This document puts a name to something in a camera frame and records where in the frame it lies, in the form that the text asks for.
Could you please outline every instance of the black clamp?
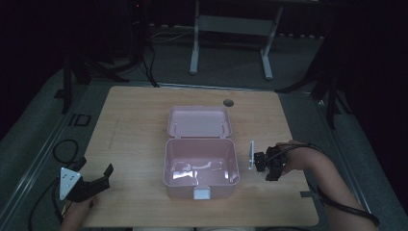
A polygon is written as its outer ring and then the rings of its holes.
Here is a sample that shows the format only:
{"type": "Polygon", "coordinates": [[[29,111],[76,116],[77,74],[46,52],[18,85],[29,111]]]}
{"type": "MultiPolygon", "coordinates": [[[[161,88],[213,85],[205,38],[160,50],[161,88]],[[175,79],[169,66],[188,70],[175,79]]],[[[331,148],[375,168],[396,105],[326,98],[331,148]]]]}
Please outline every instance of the black clamp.
{"type": "Polygon", "coordinates": [[[265,168],[269,169],[266,177],[267,181],[277,181],[282,175],[283,166],[287,163],[285,153],[282,153],[278,146],[268,147],[267,153],[254,153],[254,163],[258,172],[264,172],[265,168]]]}
{"type": "MultiPolygon", "coordinates": [[[[81,161],[79,165],[75,167],[76,170],[79,170],[82,168],[82,166],[85,164],[85,161],[81,161]]],[[[109,177],[111,174],[114,172],[114,167],[112,164],[109,164],[109,166],[106,168],[105,172],[103,173],[104,176],[102,176],[99,179],[96,179],[91,182],[84,181],[83,177],[81,176],[78,182],[75,184],[75,186],[72,188],[72,190],[69,192],[69,194],[66,196],[66,199],[74,202],[82,202],[85,201],[94,195],[101,193],[105,190],[107,190],[110,187],[109,184],[109,177]]]]}

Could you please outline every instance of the metal stand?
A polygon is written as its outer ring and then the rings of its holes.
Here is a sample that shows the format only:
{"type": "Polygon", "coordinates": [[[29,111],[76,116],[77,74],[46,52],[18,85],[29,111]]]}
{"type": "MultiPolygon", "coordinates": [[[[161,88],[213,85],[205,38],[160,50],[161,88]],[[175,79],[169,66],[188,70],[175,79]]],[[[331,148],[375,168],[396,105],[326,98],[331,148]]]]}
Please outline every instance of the metal stand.
{"type": "Polygon", "coordinates": [[[272,79],[272,71],[268,53],[275,37],[279,19],[283,7],[280,7],[274,20],[258,20],[236,17],[222,17],[212,15],[200,15],[199,0],[195,0],[195,20],[194,20],[194,44],[191,54],[190,74],[196,74],[198,68],[198,33],[199,31],[213,31],[223,33],[236,33],[256,36],[268,36],[268,43],[261,50],[261,59],[264,66],[265,78],[272,79]]]}

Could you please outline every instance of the box lid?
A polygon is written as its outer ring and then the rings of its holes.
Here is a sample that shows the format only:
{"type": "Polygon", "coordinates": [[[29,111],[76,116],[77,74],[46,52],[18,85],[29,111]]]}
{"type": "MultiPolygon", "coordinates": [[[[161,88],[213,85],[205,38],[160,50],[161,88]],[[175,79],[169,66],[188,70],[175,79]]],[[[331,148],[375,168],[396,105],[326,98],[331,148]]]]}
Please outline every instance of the box lid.
{"type": "Polygon", "coordinates": [[[225,138],[231,135],[227,110],[213,106],[175,106],[167,132],[174,138],[225,138]]]}

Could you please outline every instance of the pink plastic box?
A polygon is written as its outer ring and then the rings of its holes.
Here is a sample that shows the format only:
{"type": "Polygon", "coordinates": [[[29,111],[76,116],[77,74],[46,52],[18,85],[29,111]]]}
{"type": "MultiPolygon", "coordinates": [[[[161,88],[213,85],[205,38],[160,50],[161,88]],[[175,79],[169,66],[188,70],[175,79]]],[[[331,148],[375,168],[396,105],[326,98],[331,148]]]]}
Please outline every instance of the pink plastic box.
{"type": "Polygon", "coordinates": [[[210,199],[232,194],[240,180],[225,108],[176,106],[170,110],[164,182],[171,198],[210,199]]]}

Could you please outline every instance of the human arm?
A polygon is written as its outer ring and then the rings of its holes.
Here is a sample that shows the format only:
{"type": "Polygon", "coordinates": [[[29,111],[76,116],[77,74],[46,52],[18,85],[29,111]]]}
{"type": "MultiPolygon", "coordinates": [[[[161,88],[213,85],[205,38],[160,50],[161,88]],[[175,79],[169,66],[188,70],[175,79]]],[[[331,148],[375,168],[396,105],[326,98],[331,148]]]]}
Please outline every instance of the human arm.
{"type": "MultiPolygon", "coordinates": [[[[277,143],[282,149],[294,144],[301,143],[297,141],[277,143]]],[[[288,163],[284,166],[283,174],[293,169],[309,169],[314,173],[321,191],[327,197],[345,206],[364,211],[334,164],[323,153],[312,148],[299,147],[288,151],[286,155],[288,163]]],[[[327,204],[325,210],[331,230],[376,230],[373,222],[367,218],[343,212],[327,204]]]]}
{"type": "Polygon", "coordinates": [[[90,207],[97,202],[96,195],[80,203],[67,203],[64,220],[61,224],[60,231],[77,231],[81,228],[89,213],[90,207]]]}

